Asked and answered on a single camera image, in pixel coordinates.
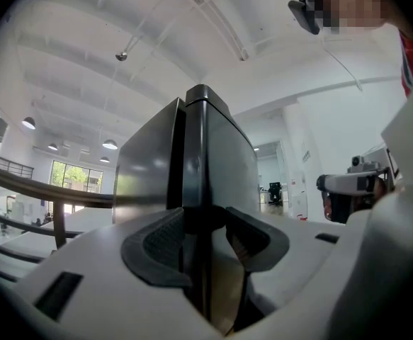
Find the balcony railing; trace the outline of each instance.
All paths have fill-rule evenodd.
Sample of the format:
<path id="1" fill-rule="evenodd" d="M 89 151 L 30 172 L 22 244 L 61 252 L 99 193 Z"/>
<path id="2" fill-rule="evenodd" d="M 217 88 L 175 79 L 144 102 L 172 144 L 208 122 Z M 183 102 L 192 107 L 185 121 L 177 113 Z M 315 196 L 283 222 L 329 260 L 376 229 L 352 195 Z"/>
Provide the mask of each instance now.
<path id="1" fill-rule="evenodd" d="M 0 169 L 27 179 L 32 178 L 34 170 L 33 167 L 22 165 L 3 157 L 0 157 Z"/>
<path id="2" fill-rule="evenodd" d="M 30 196 L 33 198 L 53 202 L 53 229 L 35 227 L 16 220 L 12 220 L 0 215 L 0 223 L 15 227 L 27 232 L 49 235 L 55 237 L 57 249 L 66 244 L 66 238 L 74 238 L 81 232 L 70 232 L 64 229 L 64 204 L 82 205 L 87 208 L 112 208 L 113 196 L 96 193 L 87 193 L 72 189 L 59 188 L 29 178 L 19 177 L 0 169 L 0 186 L 11 191 Z M 24 254 L 0 246 L 0 254 L 9 256 L 21 261 L 39 263 L 44 258 L 32 254 Z M 0 277 L 11 282 L 16 282 L 18 278 L 0 271 Z"/>

